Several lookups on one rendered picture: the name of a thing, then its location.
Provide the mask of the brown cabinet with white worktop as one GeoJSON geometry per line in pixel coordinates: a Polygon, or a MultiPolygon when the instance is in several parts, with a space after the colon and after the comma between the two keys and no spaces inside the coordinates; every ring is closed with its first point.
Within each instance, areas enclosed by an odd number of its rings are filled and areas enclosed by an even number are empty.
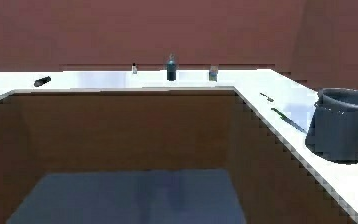
{"type": "Polygon", "coordinates": [[[245,103],[256,128],[246,138],[266,156],[310,177],[358,224],[358,164],[312,154],[271,110],[310,116],[313,90],[269,69],[65,71],[34,87],[32,72],[0,72],[0,224],[46,171],[180,168],[226,161],[231,108],[245,103]],[[274,99],[269,102],[260,93],[274,99]]]}

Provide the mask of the black cylinder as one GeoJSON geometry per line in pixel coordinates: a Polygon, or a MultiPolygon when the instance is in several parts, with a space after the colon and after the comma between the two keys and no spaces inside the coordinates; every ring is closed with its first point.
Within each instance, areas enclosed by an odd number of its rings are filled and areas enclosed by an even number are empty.
{"type": "Polygon", "coordinates": [[[35,80],[33,85],[34,85],[34,87],[40,87],[50,81],[51,81],[51,77],[46,76],[46,77],[35,80]]]}

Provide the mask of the dark teal bottle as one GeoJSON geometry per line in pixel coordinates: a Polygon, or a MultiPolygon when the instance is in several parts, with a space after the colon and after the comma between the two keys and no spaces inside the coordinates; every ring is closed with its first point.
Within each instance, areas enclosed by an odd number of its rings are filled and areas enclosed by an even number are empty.
{"type": "Polygon", "coordinates": [[[169,59],[166,63],[166,71],[167,71],[167,80],[168,81],[175,81],[176,80],[176,70],[177,64],[175,61],[175,56],[171,54],[169,59]]]}

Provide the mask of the dark grey pot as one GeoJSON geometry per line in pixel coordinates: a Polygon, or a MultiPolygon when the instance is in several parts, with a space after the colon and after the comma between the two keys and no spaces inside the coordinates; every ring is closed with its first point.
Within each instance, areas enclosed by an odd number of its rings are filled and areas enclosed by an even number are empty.
{"type": "Polygon", "coordinates": [[[334,163],[358,163],[358,90],[324,88],[318,92],[305,146],[334,163]]]}

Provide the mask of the green handled knife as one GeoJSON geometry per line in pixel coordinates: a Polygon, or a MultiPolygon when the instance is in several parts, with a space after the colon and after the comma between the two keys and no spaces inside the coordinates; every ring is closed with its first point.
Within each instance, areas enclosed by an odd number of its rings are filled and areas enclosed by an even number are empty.
{"type": "Polygon", "coordinates": [[[280,118],[288,123],[289,125],[291,125],[292,127],[294,127],[295,129],[297,129],[298,131],[307,134],[307,131],[304,130],[301,126],[299,126],[297,123],[295,123],[293,120],[291,120],[290,118],[288,118],[284,113],[282,113],[281,111],[279,111],[278,109],[272,107],[271,108],[272,111],[274,111],[276,114],[278,114],[280,116],[280,118]]]}

